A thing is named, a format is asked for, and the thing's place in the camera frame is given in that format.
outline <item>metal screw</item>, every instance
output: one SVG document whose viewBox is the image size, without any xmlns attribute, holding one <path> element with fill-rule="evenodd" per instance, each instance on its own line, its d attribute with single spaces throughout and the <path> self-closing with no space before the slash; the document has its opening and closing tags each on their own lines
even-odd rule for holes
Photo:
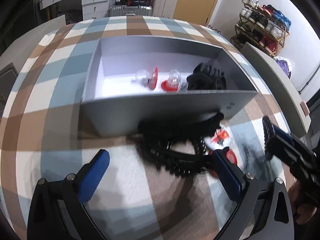
<svg viewBox="0 0 320 240">
<path fill-rule="evenodd" d="M 282 184 L 282 183 L 283 183 L 283 179 L 281 179 L 281 178 L 276 178 L 276 182 L 278 182 L 279 184 Z"/>
<path fill-rule="evenodd" d="M 76 176 L 75 176 L 73 173 L 71 173 L 71 174 L 69 174 L 69 175 L 67 176 L 67 180 L 74 180 L 75 177 L 76 177 Z"/>
<path fill-rule="evenodd" d="M 39 180 L 38 180 L 38 184 L 39 184 L 39 185 L 44 184 L 44 182 L 45 182 L 45 179 L 39 179 Z"/>
<path fill-rule="evenodd" d="M 248 179 L 254 179 L 254 175 L 251 175 L 250 173 L 247 173 L 245 175 Z"/>
</svg>

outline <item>black cable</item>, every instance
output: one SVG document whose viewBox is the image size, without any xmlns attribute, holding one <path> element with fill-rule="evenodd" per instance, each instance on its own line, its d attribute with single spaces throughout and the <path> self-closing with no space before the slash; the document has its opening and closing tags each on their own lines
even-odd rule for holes
<svg viewBox="0 0 320 240">
<path fill-rule="evenodd" d="M 187 177 L 195 173 L 206 171 L 204 137 L 213 136 L 220 129 L 220 121 L 224 118 L 222 113 L 214 117 L 189 125 L 176 125 L 172 122 L 141 122 L 138 131 L 143 135 L 141 142 L 143 156 L 155 163 L 158 169 L 161 166 L 176 176 Z M 171 150 L 177 142 L 189 140 L 195 155 L 180 153 Z"/>
</svg>

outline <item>shoe rack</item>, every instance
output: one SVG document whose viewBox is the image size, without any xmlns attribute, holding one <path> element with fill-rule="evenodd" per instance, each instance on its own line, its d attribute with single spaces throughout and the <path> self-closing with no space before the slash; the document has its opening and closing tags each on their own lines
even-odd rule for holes
<svg viewBox="0 0 320 240">
<path fill-rule="evenodd" d="M 257 25 L 257 23 L 254 23 L 252 21 L 250 21 L 249 19 L 247 19 L 246 17 L 242 16 L 242 15 L 239 15 L 240 17 L 240 21 L 241 22 L 244 22 L 244 23 L 250 23 L 250 26 L 253 26 L 252 27 L 252 30 L 251 32 L 253 32 L 254 30 L 258 30 L 261 34 L 263 35 L 266 35 L 268 36 L 270 39 L 272 39 L 273 41 L 276 42 L 277 44 L 277 49 L 270 53 L 269 51 L 267 51 L 263 46 L 261 46 L 259 44 L 259 42 L 257 42 L 256 40 L 254 40 L 252 37 L 250 37 L 245 31 L 243 31 L 242 29 L 240 29 L 239 27 L 235 26 L 235 31 L 236 31 L 236 37 L 242 33 L 244 36 L 246 36 L 251 42 L 253 45 L 255 45 L 257 48 L 259 48 L 260 50 L 262 50 L 263 52 L 265 52 L 267 55 L 269 55 L 270 57 L 275 57 L 278 55 L 279 51 L 284 47 L 284 44 L 285 44 L 285 39 L 290 35 L 290 33 L 286 30 L 286 28 L 282 28 L 281 26 L 279 26 L 275 19 L 273 19 L 272 17 L 266 17 L 265 15 L 261 14 L 256 8 L 254 7 L 251 7 L 250 5 L 248 4 L 245 4 L 244 3 L 244 7 L 245 8 L 248 8 L 252 11 L 255 11 L 257 13 L 259 13 L 260 15 L 262 15 L 263 17 L 267 18 L 269 21 L 271 21 L 278 29 L 280 30 L 283 30 L 284 31 L 284 36 L 280 39 L 277 39 L 275 38 L 270 32 L 267 32 L 266 30 L 264 30 L 263 28 L 261 28 L 259 25 Z M 236 44 L 235 46 L 238 50 L 241 49 L 241 47 Z"/>
</svg>

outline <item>white wall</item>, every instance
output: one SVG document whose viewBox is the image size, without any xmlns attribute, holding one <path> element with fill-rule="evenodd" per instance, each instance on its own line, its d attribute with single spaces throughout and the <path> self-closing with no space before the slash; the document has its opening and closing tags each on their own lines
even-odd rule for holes
<svg viewBox="0 0 320 240">
<path fill-rule="evenodd" d="M 292 22 L 290 36 L 286 39 L 279 56 L 286 57 L 295 63 L 291 79 L 299 91 L 320 64 L 320 40 L 309 22 L 290 0 L 259 0 L 259 4 L 272 4 Z M 221 0 L 209 24 L 220 30 L 225 37 L 230 38 L 235 35 L 234 25 L 239 20 L 239 12 L 242 8 L 241 0 Z M 320 72 L 302 92 L 302 99 L 308 101 L 320 88 L 319 84 Z"/>
</svg>

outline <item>blue gripper pad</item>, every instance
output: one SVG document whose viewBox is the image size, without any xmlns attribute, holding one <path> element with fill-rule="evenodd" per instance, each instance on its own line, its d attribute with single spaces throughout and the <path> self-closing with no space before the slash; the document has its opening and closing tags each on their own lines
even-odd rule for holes
<svg viewBox="0 0 320 240">
<path fill-rule="evenodd" d="M 214 170 L 217 173 L 228 197 L 230 200 L 239 204 L 241 202 L 241 184 L 227 164 L 227 162 L 230 161 L 227 157 L 223 156 L 223 152 L 221 150 L 215 150 L 211 156 L 215 167 Z"/>
<path fill-rule="evenodd" d="M 110 154 L 102 149 L 95 155 L 90 163 L 85 164 L 81 168 L 83 169 L 86 165 L 91 166 L 78 186 L 78 199 L 82 205 L 92 198 L 109 164 Z"/>
<path fill-rule="evenodd" d="M 282 131 L 279 127 L 275 126 L 274 124 L 272 125 L 273 129 L 276 132 L 276 135 L 280 136 L 283 140 L 285 140 L 287 143 L 291 144 L 294 146 L 293 139 L 290 136 L 290 134 L 287 134 L 286 132 Z"/>
</svg>

